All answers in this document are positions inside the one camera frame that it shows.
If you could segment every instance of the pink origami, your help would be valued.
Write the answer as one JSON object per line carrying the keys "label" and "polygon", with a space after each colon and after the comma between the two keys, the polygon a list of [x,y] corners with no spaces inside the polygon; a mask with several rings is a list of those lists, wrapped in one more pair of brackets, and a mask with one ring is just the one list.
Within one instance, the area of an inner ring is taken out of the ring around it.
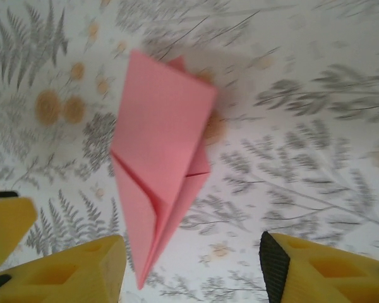
{"label": "pink origami", "polygon": [[217,89],[132,51],[111,144],[141,289],[210,173],[202,134]]}

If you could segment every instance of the table surface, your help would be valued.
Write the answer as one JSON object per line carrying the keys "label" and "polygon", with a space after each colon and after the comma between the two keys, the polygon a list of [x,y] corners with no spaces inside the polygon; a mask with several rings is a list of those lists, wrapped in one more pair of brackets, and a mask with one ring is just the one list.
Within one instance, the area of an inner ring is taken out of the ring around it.
{"label": "table surface", "polygon": [[0,189],[39,211],[1,269],[126,235],[107,151],[134,48],[220,98],[212,174],[123,302],[267,302],[263,230],[379,259],[379,0],[0,0]]}

